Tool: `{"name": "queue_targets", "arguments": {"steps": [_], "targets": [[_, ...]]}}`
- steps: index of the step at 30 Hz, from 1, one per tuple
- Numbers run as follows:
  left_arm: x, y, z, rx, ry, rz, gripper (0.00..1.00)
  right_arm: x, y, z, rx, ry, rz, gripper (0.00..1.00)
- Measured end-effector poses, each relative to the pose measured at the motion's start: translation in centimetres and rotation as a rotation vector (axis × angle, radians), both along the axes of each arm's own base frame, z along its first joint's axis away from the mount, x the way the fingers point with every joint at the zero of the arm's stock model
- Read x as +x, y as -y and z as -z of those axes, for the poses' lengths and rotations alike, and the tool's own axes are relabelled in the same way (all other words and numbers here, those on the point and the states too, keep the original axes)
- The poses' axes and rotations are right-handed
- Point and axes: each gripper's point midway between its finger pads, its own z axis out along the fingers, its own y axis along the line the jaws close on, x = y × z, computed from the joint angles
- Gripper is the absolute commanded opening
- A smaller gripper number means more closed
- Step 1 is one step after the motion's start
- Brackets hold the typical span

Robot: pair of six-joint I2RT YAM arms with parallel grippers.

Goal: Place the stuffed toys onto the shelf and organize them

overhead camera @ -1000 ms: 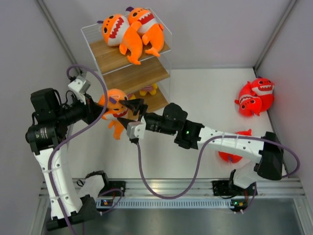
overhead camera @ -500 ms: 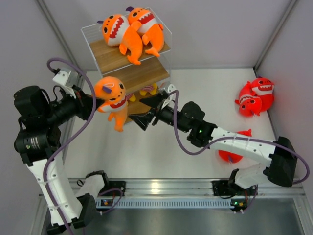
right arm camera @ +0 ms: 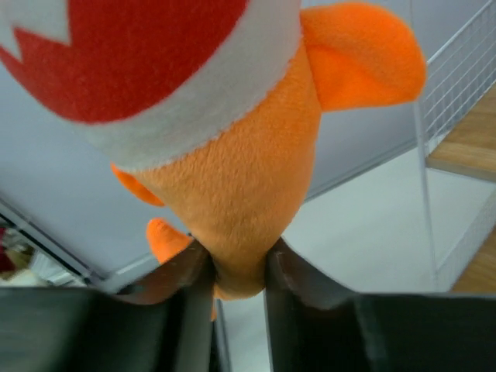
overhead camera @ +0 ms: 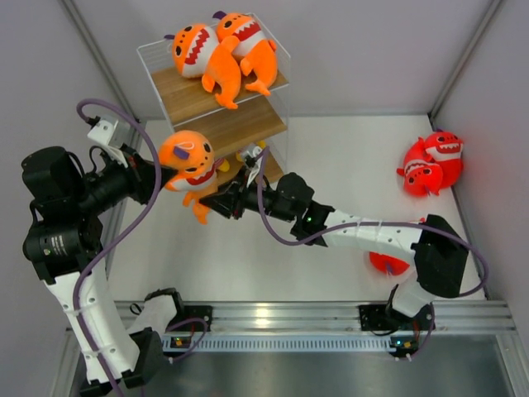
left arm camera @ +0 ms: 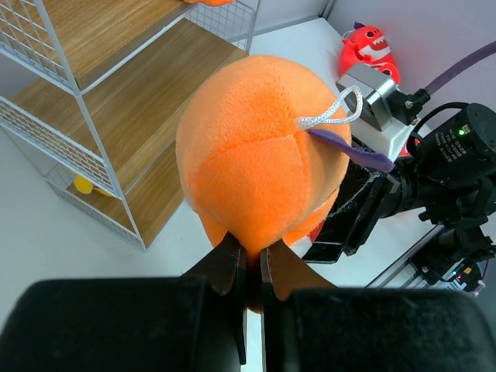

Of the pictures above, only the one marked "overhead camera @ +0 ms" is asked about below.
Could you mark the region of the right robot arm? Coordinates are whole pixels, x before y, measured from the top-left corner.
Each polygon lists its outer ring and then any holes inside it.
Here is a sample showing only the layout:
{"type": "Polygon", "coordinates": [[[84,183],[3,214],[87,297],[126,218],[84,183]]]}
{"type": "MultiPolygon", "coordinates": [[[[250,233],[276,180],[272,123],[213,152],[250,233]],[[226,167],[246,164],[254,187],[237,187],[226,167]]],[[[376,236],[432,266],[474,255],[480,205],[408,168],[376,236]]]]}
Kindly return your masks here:
{"type": "Polygon", "coordinates": [[[460,296],[469,250],[443,217],[430,214],[423,222],[375,221],[318,203],[313,195],[313,189],[295,173],[284,175],[270,188],[240,172],[200,202],[225,218],[238,219],[251,210],[264,221],[290,222],[294,245],[350,246],[410,265],[413,273],[393,287],[380,312],[369,316],[387,330],[405,328],[438,298],[460,296]]]}

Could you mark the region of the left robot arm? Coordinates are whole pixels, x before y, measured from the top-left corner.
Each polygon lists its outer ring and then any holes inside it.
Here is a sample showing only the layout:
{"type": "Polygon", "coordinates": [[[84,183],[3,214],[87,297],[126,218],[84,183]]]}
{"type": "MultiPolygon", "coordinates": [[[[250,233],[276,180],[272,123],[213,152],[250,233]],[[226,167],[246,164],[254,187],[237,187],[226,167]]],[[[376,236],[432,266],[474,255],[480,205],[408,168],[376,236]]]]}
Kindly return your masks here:
{"type": "Polygon", "coordinates": [[[23,183],[34,197],[23,254],[79,341],[86,364],[82,396],[105,396],[119,381],[129,389],[146,385],[162,364],[166,328],[178,330],[187,319],[176,289],[158,289],[126,328],[110,295],[98,217],[125,198],[147,205],[155,187],[154,163],[127,145],[120,150],[120,160],[102,153],[99,173],[85,174],[77,156],[61,146],[21,163],[23,183]]]}

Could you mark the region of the large orange shark plush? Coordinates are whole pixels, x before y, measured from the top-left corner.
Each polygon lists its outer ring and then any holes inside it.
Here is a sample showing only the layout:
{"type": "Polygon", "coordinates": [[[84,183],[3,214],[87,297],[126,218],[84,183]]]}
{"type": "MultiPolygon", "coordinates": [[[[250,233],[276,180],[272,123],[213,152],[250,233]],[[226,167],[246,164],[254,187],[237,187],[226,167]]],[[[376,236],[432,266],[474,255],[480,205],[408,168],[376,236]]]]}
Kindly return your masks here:
{"type": "Polygon", "coordinates": [[[179,74],[186,79],[201,79],[203,89],[215,94],[217,103],[237,109],[241,90],[241,70],[232,52],[240,41],[234,36],[220,40],[211,26],[194,23],[164,39],[171,42],[171,55],[179,74]]]}

